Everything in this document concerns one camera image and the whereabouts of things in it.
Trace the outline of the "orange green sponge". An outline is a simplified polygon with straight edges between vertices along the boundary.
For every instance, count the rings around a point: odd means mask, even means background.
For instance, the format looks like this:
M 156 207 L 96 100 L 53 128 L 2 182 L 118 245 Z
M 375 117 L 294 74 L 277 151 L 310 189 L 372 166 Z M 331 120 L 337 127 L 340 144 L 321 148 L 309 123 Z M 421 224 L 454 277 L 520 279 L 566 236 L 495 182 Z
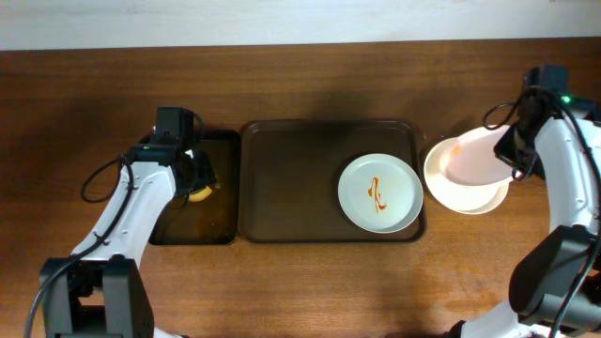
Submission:
M 188 196 L 188 200 L 191 203 L 198 203 L 207 199 L 212 194 L 210 186 L 206 186 L 198 191 L 191 192 Z

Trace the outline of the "white plate top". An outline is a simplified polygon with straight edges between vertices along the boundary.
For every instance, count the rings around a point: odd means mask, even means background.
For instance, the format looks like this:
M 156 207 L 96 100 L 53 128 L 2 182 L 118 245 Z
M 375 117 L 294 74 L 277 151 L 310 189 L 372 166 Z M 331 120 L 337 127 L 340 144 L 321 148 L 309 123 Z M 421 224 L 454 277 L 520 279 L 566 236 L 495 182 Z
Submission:
M 442 151 L 439 169 L 450 181 L 464 186 L 488 186 L 505 183 L 512 178 L 512 168 L 499 160 L 494 147 L 509 130 L 503 125 L 496 130 L 480 127 L 448 139 Z

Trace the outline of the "white plate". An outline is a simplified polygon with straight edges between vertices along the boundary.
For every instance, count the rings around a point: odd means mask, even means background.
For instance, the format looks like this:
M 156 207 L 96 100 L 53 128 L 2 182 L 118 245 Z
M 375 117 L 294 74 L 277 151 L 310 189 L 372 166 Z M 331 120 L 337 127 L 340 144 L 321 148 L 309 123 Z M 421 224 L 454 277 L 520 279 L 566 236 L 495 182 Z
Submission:
M 424 160 L 426 187 L 439 203 L 452 211 L 468 215 L 487 213 L 502 203 L 508 193 L 509 182 L 491 187 L 464 186 L 452 182 L 443 174 L 441 166 L 458 145 L 457 138 L 450 138 L 441 141 L 429 151 Z
M 509 130 L 503 125 L 496 130 L 480 127 L 448 139 L 442 151 L 439 169 L 450 181 L 464 186 L 488 186 L 505 183 L 512 178 L 512 168 L 499 160 L 494 147 Z
M 353 160 L 339 177 L 337 196 L 351 222 L 376 234 L 407 228 L 424 205 L 418 174 L 405 161 L 381 153 Z

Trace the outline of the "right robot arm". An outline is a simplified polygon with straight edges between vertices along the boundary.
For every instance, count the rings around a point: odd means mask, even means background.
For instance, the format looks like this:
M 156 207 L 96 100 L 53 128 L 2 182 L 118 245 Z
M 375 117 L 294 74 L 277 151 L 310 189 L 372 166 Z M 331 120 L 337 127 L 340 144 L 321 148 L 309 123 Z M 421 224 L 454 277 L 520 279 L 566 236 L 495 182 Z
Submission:
M 513 178 L 547 184 L 548 235 L 516 266 L 509 298 L 447 336 L 578 337 L 600 331 L 600 105 L 570 94 L 569 71 L 529 70 L 494 146 Z

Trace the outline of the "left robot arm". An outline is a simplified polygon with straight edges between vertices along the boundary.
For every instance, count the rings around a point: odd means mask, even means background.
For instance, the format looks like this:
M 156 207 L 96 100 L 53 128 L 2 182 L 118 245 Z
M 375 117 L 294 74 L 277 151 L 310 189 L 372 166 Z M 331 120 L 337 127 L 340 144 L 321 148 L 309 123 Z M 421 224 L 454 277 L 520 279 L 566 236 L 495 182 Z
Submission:
M 43 265 L 40 287 L 25 322 L 31 336 L 43 312 L 48 337 L 165 337 L 139 271 L 163 210 L 176 198 L 206 198 L 217 181 L 208 155 L 198 150 L 201 117 L 161 107 L 153 130 L 112 163 L 118 174 L 90 233 L 63 258 Z

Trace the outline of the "small black water tray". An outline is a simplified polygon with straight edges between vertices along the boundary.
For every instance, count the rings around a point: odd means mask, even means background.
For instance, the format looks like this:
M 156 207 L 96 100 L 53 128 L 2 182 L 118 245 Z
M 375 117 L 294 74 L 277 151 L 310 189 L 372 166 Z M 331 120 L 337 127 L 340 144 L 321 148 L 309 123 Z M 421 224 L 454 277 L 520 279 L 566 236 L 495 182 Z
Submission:
M 226 245 L 238 232 L 240 137 L 237 131 L 207 131 L 199 145 L 217 182 L 200 202 L 172 200 L 162 211 L 149 242 L 153 245 Z

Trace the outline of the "large brown serving tray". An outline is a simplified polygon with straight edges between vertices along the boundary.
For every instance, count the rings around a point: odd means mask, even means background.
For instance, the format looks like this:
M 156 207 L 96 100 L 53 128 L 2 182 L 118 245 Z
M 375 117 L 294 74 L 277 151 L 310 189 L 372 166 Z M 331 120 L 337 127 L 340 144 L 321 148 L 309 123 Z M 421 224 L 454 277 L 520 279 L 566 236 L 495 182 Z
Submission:
M 423 213 L 391 234 L 361 229 L 341 209 L 338 181 L 362 155 L 383 153 L 422 172 L 414 129 L 402 120 L 262 120 L 241 131 L 239 233 L 257 243 L 413 242 Z

